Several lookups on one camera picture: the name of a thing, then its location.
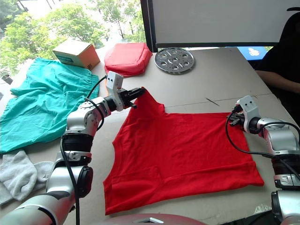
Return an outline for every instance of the person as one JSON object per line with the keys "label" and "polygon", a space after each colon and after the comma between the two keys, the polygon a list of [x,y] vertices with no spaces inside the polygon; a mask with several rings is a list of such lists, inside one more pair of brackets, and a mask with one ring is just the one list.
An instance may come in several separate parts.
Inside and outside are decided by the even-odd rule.
{"label": "person", "polygon": [[293,27],[294,32],[282,35],[255,70],[300,125],[300,20]]}

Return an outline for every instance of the black frame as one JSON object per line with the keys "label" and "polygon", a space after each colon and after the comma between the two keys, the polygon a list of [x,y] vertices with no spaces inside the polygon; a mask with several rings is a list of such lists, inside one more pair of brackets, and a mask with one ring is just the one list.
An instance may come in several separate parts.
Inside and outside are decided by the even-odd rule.
{"label": "black frame", "polygon": [[219,42],[219,43],[157,43],[152,0],[140,0],[145,36],[148,48],[157,53],[158,48],[168,47],[236,47],[236,46],[274,46],[277,42]]}

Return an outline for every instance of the person's arm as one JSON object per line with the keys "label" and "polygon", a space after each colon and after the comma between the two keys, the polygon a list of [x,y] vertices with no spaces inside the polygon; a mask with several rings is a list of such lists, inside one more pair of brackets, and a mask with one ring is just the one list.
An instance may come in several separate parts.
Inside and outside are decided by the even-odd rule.
{"label": "person's arm", "polygon": [[300,83],[287,80],[274,72],[262,70],[256,70],[256,72],[267,85],[300,94]]}

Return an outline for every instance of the silver round plate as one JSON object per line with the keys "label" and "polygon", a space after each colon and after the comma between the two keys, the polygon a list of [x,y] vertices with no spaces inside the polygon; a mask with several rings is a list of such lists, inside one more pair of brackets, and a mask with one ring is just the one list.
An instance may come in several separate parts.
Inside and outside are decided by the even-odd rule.
{"label": "silver round plate", "polygon": [[158,68],[172,74],[190,70],[195,64],[193,55],[182,48],[165,48],[155,55]]}

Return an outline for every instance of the white sock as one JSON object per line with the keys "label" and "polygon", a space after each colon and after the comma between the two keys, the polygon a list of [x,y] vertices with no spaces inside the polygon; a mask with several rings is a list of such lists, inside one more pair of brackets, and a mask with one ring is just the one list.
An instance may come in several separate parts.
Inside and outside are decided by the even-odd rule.
{"label": "white sock", "polygon": [[[34,167],[37,171],[37,180],[32,191],[44,188],[46,186],[46,181],[52,170],[53,162],[49,162],[49,161],[39,162],[34,164]],[[0,206],[13,199],[14,198],[11,195],[11,193],[8,191],[8,189],[0,182]]]}
{"label": "white sock", "polygon": [[14,199],[21,201],[33,190],[38,173],[23,150],[14,153],[3,155],[0,181]]}

